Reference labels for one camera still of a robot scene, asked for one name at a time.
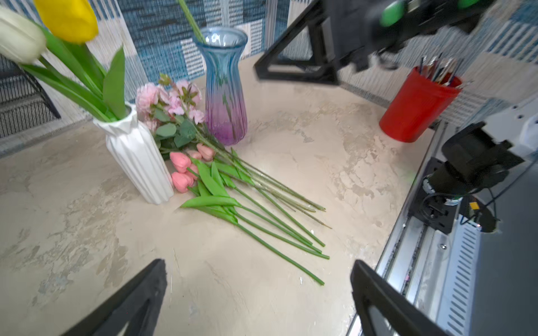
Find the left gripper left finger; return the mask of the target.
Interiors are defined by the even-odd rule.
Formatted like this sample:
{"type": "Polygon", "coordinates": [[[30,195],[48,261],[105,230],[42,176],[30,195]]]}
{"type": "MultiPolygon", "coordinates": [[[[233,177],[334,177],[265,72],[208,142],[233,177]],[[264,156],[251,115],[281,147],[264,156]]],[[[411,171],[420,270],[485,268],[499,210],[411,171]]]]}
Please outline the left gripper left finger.
{"type": "Polygon", "coordinates": [[[65,335],[153,335],[168,286],[166,264],[155,259],[65,335]]]}

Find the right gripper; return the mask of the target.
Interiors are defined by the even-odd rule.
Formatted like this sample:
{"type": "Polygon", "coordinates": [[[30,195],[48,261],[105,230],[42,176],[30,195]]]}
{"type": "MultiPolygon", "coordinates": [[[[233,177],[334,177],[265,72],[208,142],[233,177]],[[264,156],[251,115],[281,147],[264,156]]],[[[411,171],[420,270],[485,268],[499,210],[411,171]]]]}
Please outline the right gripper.
{"type": "Polygon", "coordinates": [[[255,63],[260,80],[338,85],[338,70],[369,67],[368,57],[396,46],[403,1],[312,1],[255,63]]]}

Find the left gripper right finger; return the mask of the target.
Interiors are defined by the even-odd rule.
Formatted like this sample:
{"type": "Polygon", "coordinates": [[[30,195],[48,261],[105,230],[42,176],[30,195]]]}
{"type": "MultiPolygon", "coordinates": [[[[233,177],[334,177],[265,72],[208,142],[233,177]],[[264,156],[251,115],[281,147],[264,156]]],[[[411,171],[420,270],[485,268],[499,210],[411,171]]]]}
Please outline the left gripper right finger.
{"type": "Polygon", "coordinates": [[[350,275],[353,299],[364,335],[445,335],[364,261],[350,275]]]}

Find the pink carnation stem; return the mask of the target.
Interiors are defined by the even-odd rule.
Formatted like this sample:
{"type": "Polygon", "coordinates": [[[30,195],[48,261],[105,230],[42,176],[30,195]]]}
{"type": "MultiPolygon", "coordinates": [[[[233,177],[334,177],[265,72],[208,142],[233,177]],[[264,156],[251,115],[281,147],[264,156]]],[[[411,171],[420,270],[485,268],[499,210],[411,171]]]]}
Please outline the pink carnation stem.
{"type": "MultiPolygon", "coordinates": [[[[174,83],[168,77],[165,76],[159,81],[158,93],[156,94],[156,96],[158,98],[158,101],[154,106],[159,104],[163,106],[167,111],[171,111],[178,114],[182,114],[185,111],[191,112],[193,110],[198,110],[202,112],[203,118],[205,120],[206,113],[203,111],[203,108],[201,106],[201,94],[198,87],[193,83],[190,83],[188,81],[179,81],[174,83]]],[[[288,212],[290,214],[293,211],[299,211],[307,217],[311,218],[312,220],[316,221],[320,225],[323,225],[326,228],[329,227],[326,223],[314,217],[314,213],[318,211],[309,212],[302,209],[296,209],[295,207],[291,207],[289,204],[277,199],[270,194],[269,196],[276,200],[282,208],[284,206],[289,207],[290,211],[288,212]]]]}

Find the pink rosebud stem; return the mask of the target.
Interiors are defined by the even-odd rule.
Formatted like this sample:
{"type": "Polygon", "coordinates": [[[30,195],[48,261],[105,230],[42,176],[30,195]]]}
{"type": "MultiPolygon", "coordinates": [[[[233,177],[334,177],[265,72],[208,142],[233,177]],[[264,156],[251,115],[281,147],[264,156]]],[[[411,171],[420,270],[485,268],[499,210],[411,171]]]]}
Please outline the pink rosebud stem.
{"type": "Polygon", "coordinates": [[[140,113],[140,117],[149,127],[157,148],[165,160],[169,160],[176,152],[189,154],[198,151],[196,159],[206,162],[217,161],[225,175],[262,190],[291,207],[309,212],[326,210],[322,205],[309,200],[306,196],[249,164],[232,148],[225,148],[215,136],[210,134],[201,111],[185,111],[178,114],[167,111],[158,104],[140,113]]]}

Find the pink tulip picked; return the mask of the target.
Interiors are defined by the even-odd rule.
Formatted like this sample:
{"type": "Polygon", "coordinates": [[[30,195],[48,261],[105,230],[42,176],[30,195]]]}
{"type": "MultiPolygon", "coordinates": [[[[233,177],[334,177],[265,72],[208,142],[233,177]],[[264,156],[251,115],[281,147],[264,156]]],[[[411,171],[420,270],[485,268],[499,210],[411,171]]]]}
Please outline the pink tulip picked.
{"type": "Polygon", "coordinates": [[[171,153],[170,160],[176,169],[172,173],[174,187],[180,193],[193,194],[192,199],[180,206],[182,209],[195,209],[233,224],[275,253],[278,252],[276,248],[246,229],[241,223],[244,222],[280,242],[313,256],[330,259],[310,240],[281,222],[269,210],[239,190],[227,174],[221,174],[217,162],[209,166],[201,162],[199,157],[180,152],[171,153]]]}
{"type": "Polygon", "coordinates": [[[236,188],[235,184],[233,184],[229,178],[222,179],[220,173],[211,173],[210,168],[207,165],[203,165],[201,163],[197,166],[192,165],[182,176],[185,177],[185,179],[187,179],[189,182],[189,184],[185,183],[182,185],[182,190],[190,190],[195,195],[194,198],[187,200],[182,204],[183,208],[196,209],[213,217],[227,221],[246,232],[249,236],[254,238],[266,248],[277,253],[279,256],[284,255],[265,240],[260,238],[259,235],[256,235],[252,231],[246,229],[241,222],[245,222],[253,228],[256,228],[259,231],[294,246],[306,253],[323,258],[325,260],[330,259],[329,256],[323,254],[320,249],[315,247],[310,240],[294,231],[268,209],[262,207],[261,204],[249,197],[246,193],[243,193],[240,189],[236,188]],[[254,209],[246,207],[245,205],[239,203],[235,198],[230,197],[228,192],[225,191],[226,187],[241,193],[243,197],[246,197],[251,203],[258,207],[261,212],[257,212],[254,209]],[[272,232],[269,229],[251,221],[242,214],[244,211],[270,224],[279,232],[272,232]]]}
{"type": "Polygon", "coordinates": [[[280,232],[272,232],[269,229],[264,228],[261,225],[248,219],[247,217],[242,215],[241,211],[244,210],[252,214],[250,211],[247,210],[249,207],[245,207],[233,197],[211,195],[206,185],[203,182],[199,182],[199,177],[194,172],[191,173],[188,171],[186,173],[172,173],[172,184],[180,193],[190,192],[194,195],[193,198],[185,201],[185,203],[180,206],[182,209],[197,210],[235,226],[238,230],[242,231],[258,243],[260,243],[266,249],[273,252],[275,255],[281,257],[283,260],[287,261],[287,263],[290,263],[294,267],[304,272],[319,285],[325,285],[325,282],[321,278],[312,273],[306,267],[302,266],[300,263],[285,255],[283,252],[279,251],[273,245],[266,242],[266,240],[264,240],[258,234],[252,232],[251,229],[254,228],[259,232],[268,235],[269,237],[275,238],[280,242],[290,245],[312,256],[329,260],[330,257],[323,254],[321,250],[318,249],[319,251],[316,251],[308,246],[305,246],[304,244],[298,242],[296,239],[290,237],[278,228],[277,229],[280,232]]]}

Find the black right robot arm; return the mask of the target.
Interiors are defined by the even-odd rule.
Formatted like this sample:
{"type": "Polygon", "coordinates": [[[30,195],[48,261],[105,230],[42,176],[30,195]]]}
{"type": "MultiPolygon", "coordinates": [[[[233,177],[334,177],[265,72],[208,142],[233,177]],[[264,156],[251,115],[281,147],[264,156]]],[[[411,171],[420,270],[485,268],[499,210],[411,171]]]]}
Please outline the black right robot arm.
{"type": "MultiPolygon", "coordinates": [[[[365,71],[372,58],[384,69],[397,69],[382,56],[398,53],[418,36],[446,27],[472,34],[495,6],[495,1],[313,1],[254,68],[261,80],[338,85],[341,69],[365,71]]],[[[442,63],[423,57],[382,117],[382,130],[399,141],[415,141],[461,92],[461,67],[458,58],[442,63]]],[[[454,207],[461,206],[460,225],[496,232],[499,195],[491,193],[485,204],[474,196],[503,183],[525,160],[536,163],[536,150],[537,115],[521,106],[465,123],[443,144],[444,161],[434,161],[411,213],[448,234],[454,207]]]]}

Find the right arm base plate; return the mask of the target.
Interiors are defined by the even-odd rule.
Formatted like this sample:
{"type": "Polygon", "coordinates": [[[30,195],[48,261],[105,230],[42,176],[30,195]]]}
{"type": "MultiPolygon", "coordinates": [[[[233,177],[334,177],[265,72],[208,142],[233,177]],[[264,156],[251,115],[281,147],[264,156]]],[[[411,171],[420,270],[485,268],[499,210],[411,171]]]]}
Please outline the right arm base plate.
{"type": "Polygon", "coordinates": [[[420,179],[409,214],[422,221],[426,226],[451,234],[456,224],[467,223],[481,229],[484,233],[496,231],[500,221],[496,218],[493,205],[487,205],[476,195],[454,196],[435,195],[427,186],[426,178],[443,166],[443,162],[431,158],[420,179]]]}

